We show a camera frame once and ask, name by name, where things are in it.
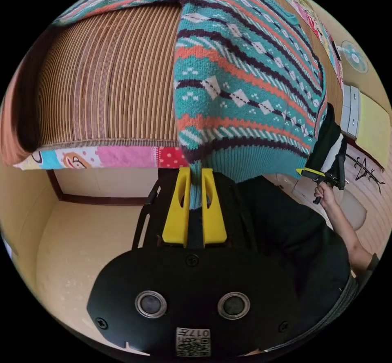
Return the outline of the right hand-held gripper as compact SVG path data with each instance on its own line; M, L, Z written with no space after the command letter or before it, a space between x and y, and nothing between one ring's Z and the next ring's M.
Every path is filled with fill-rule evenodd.
M338 190L345 188L345 179L338 179L330 173L323 173L312 169L296 169L296 172L303 177L312 177L312 180L317 184L319 182L325 182L332 187L337 187ZM319 204L319 200L315 199L314 204Z

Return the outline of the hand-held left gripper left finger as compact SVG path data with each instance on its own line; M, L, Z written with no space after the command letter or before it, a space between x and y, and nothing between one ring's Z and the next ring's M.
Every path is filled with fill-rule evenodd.
M189 223L191 170L181 167L175 182L162 239L166 244L186 244Z

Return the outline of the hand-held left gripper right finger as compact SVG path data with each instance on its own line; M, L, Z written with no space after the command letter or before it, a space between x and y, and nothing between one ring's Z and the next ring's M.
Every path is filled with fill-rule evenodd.
M202 227L204 244L223 244L227 240L213 170L202 168Z

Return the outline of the person's right hand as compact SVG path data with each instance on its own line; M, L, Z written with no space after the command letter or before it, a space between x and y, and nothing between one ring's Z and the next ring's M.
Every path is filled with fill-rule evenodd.
M314 197L319 200L324 210L337 205L332 187L323 181L316 184Z

